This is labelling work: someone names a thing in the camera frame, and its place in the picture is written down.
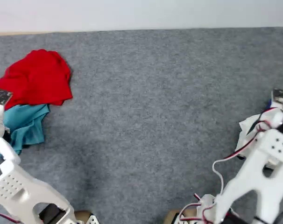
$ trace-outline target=carpet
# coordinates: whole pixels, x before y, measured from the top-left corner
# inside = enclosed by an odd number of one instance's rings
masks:
[[[283,28],[3,36],[0,77],[33,49],[66,59],[74,98],[50,106],[45,143],[24,149],[21,166],[102,224],[161,224],[194,192],[218,194],[212,162],[283,89]],[[217,169],[227,182],[241,165]],[[233,207],[250,221],[255,203],[252,192]]]

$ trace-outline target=teal cloth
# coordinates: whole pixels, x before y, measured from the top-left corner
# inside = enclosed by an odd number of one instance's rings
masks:
[[[16,105],[5,111],[4,125],[10,128],[10,145],[16,153],[21,153],[23,145],[44,142],[42,120],[47,113],[47,104]]]

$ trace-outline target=red wire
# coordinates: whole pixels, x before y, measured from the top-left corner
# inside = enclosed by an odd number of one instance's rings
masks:
[[[21,223],[20,221],[14,220],[14,219],[12,219],[11,217],[6,216],[6,215],[1,214],[1,213],[0,213],[0,217],[3,217],[3,218],[5,218],[6,220],[9,220],[9,221],[11,221],[12,223]]]
[[[205,209],[203,210],[203,212],[202,212],[202,215],[203,215],[203,219],[204,219],[205,224],[213,224],[213,222],[211,222],[211,221],[209,221],[208,219],[206,219],[204,213],[205,213],[206,210],[209,210],[209,209],[213,208],[214,205],[215,205],[215,204],[213,204],[212,206],[210,206],[210,207],[208,207],[208,208],[205,208]]]
[[[194,196],[198,201],[201,200],[201,198],[200,198],[196,193],[194,193],[193,196]]]
[[[254,135],[254,137],[253,137],[251,140],[249,140],[244,146],[242,146],[240,149],[238,149],[237,151],[233,152],[232,154],[226,156],[224,159],[227,159],[227,158],[230,158],[230,157],[233,157],[233,156],[239,154],[240,151],[242,151],[243,149],[245,149],[245,148],[255,139],[255,137],[257,136],[258,133],[259,133],[259,132],[257,132],[257,133]]]
[[[201,203],[192,203],[189,205],[186,205],[179,213],[179,219],[180,221],[202,221],[203,219],[201,218],[197,218],[197,217],[183,217],[181,218],[181,215],[183,214],[183,212],[190,206],[200,206],[202,205]]]

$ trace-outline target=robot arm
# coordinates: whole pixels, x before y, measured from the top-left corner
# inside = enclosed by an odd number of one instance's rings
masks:
[[[2,138],[4,105],[10,96],[10,92],[0,90],[0,154],[4,158],[0,164],[0,205],[24,224],[84,224],[75,218],[73,207],[60,193],[19,166],[19,156]],[[33,208],[38,203],[49,206],[36,214]],[[87,223],[99,224],[93,215]]]

